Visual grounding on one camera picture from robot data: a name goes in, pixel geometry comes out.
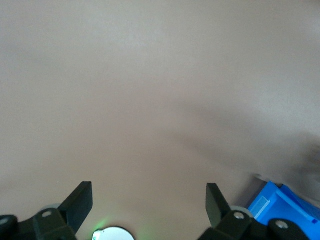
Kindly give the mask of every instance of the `white round object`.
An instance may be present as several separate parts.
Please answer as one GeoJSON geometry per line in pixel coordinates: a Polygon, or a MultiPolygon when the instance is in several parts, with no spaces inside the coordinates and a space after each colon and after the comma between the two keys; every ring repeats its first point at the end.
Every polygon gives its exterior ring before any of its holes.
{"type": "Polygon", "coordinates": [[[112,226],[93,233],[92,240],[135,240],[130,232],[122,227],[112,226]]]}

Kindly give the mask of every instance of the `blue plastic container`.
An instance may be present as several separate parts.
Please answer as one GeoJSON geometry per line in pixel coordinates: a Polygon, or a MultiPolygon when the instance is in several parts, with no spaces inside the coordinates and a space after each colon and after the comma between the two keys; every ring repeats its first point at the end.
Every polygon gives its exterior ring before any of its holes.
{"type": "Polygon", "coordinates": [[[287,219],[297,224],[311,240],[320,240],[320,209],[302,200],[287,186],[268,182],[248,208],[261,224],[287,219]]]}

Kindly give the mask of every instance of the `blue bin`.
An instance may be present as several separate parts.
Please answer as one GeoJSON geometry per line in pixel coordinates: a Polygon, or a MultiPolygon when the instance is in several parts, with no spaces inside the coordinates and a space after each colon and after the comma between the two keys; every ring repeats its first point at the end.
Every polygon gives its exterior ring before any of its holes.
{"type": "Polygon", "coordinates": [[[320,209],[302,200],[287,186],[268,182],[248,208],[261,224],[287,219],[297,224],[311,240],[320,240],[320,209]]]}

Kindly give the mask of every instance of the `beige surface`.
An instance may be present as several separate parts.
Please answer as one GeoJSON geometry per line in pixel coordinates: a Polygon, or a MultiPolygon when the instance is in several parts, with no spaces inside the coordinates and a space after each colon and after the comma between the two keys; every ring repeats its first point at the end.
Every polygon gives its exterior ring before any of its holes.
{"type": "Polygon", "coordinates": [[[318,1],[1,1],[0,215],[92,181],[78,232],[195,240],[206,183],[320,200],[318,1]]]}

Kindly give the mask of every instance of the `blue object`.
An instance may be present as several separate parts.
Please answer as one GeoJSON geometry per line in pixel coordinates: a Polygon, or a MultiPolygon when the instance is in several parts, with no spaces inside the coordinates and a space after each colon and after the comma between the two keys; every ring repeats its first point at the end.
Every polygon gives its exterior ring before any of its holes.
{"type": "Polygon", "coordinates": [[[320,240],[320,209],[302,200],[287,186],[266,184],[248,208],[261,224],[271,219],[287,219],[297,224],[311,240],[320,240]]]}

